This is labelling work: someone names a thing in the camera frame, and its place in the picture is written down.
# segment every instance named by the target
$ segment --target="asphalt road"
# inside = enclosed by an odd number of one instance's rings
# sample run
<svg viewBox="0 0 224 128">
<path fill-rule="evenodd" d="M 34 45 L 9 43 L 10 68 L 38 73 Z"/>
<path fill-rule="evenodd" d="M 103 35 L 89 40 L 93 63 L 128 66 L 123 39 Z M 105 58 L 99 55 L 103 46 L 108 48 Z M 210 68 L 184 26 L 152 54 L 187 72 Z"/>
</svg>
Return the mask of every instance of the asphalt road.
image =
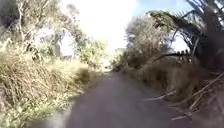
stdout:
<svg viewBox="0 0 224 128">
<path fill-rule="evenodd" d="M 98 85 L 74 100 L 63 114 L 32 128 L 193 128 L 188 118 L 168 108 L 158 95 L 118 73 L 106 75 Z"/>
</svg>

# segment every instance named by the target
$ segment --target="sky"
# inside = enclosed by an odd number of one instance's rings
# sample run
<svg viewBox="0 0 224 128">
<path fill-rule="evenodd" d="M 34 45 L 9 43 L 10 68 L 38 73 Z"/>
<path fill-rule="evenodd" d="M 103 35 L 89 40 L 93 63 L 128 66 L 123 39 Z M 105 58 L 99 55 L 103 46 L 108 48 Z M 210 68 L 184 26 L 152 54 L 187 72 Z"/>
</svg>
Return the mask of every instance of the sky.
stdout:
<svg viewBox="0 0 224 128">
<path fill-rule="evenodd" d="M 109 52 L 125 47 L 125 28 L 134 16 L 149 10 L 180 12 L 189 10 L 185 0 L 62 0 L 79 11 L 81 28 L 91 37 L 108 41 Z"/>
</svg>

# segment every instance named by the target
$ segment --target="tall grass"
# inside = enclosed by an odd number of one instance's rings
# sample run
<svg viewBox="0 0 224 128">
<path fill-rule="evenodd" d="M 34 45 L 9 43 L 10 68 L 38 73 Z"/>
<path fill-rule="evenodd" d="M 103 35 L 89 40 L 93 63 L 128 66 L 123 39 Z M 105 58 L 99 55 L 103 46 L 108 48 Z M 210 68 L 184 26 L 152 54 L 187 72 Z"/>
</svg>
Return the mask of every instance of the tall grass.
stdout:
<svg viewBox="0 0 224 128">
<path fill-rule="evenodd" d="M 23 128 L 68 106 L 99 73 L 78 61 L 36 63 L 29 54 L 0 52 L 0 127 Z"/>
</svg>

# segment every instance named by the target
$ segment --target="weeds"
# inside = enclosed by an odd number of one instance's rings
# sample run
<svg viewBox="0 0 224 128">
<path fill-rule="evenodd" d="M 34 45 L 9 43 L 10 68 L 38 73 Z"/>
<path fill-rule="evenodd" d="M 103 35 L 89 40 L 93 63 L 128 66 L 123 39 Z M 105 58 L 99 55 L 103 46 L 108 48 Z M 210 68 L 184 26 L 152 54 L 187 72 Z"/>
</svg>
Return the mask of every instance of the weeds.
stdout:
<svg viewBox="0 0 224 128">
<path fill-rule="evenodd" d="M 35 63 L 30 55 L 0 53 L 0 127 L 24 128 L 68 106 L 100 75 L 78 61 Z"/>
</svg>

